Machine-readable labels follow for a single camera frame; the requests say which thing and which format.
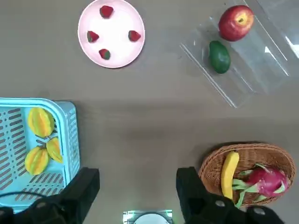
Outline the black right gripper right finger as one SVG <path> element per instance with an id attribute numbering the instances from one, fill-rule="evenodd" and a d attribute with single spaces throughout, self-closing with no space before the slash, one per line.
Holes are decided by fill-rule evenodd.
<path id="1" fill-rule="evenodd" d="M 223 196 L 208 192 L 194 167 L 178 168 L 176 189 L 186 224 L 283 224 L 284 221 L 264 206 L 242 211 Z"/>

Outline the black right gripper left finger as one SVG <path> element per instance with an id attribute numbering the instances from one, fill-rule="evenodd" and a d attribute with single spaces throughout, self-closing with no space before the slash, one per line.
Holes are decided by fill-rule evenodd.
<path id="1" fill-rule="evenodd" d="M 82 224 L 100 190 L 97 168 L 83 167 L 59 194 L 45 196 L 36 192 L 15 191 L 0 195 L 31 195 L 38 199 L 27 209 L 14 213 L 12 207 L 0 208 L 2 224 Z"/>

